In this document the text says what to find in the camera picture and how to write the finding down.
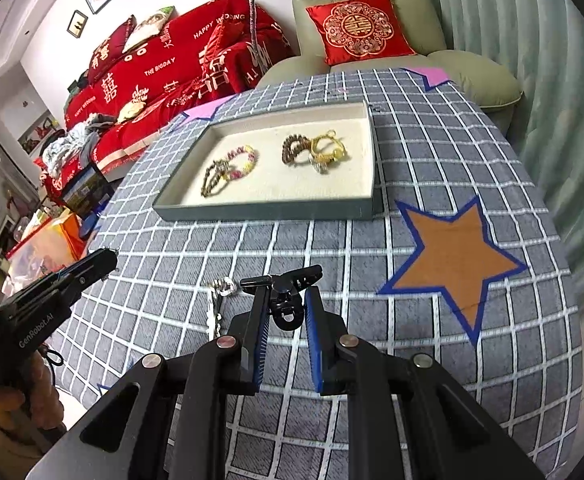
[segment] throw pillow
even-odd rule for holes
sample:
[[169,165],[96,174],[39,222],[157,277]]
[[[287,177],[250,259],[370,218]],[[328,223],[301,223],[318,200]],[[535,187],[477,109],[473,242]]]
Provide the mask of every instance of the throw pillow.
[[403,36],[392,0],[346,0],[305,10],[323,38],[330,66],[416,54]]
[[140,22],[136,28],[134,28],[127,43],[125,43],[123,52],[127,52],[128,50],[133,49],[136,45],[140,45],[150,38],[158,36],[161,33],[161,30],[163,30],[165,24],[169,21],[172,12],[174,12],[174,7],[164,7],[163,9],[154,12],[146,20]]
[[136,18],[132,14],[96,48],[89,60],[88,83],[90,85],[94,85],[121,58],[123,47],[134,27],[136,27]]

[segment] circular floral design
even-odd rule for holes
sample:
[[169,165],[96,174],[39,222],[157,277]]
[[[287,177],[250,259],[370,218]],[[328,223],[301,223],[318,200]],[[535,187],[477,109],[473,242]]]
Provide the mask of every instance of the circular floral design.
[[355,57],[382,53],[394,35],[388,15],[363,2],[335,5],[323,28],[329,44]]

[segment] white pillow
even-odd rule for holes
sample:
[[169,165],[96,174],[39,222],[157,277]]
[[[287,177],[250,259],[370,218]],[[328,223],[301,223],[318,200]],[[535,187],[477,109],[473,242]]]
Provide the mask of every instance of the white pillow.
[[134,31],[130,34],[130,37],[127,38],[125,42],[125,46],[123,48],[123,52],[127,52],[128,50],[133,49],[135,46],[140,45],[144,41],[153,38],[154,36],[158,36],[163,27],[168,22],[171,13],[174,11],[174,7],[164,7],[163,9],[159,9],[154,12],[149,18],[143,20]]

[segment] dark red pillow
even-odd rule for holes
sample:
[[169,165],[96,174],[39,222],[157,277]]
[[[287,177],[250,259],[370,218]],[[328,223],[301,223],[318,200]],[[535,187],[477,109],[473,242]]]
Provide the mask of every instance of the dark red pillow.
[[94,85],[121,59],[125,42],[130,37],[134,27],[136,27],[136,17],[132,14],[96,48],[89,60],[88,82],[90,85]]
[[392,0],[346,0],[305,10],[323,38],[330,66],[416,54],[403,36]]

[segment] orange star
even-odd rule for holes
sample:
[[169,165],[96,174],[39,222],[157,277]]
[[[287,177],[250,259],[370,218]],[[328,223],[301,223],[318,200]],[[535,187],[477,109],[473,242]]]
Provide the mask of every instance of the orange star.
[[417,247],[378,293],[440,292],[476,345],[488,285],[527,267],[491,242],[478,196],[453,217],[397,205]]

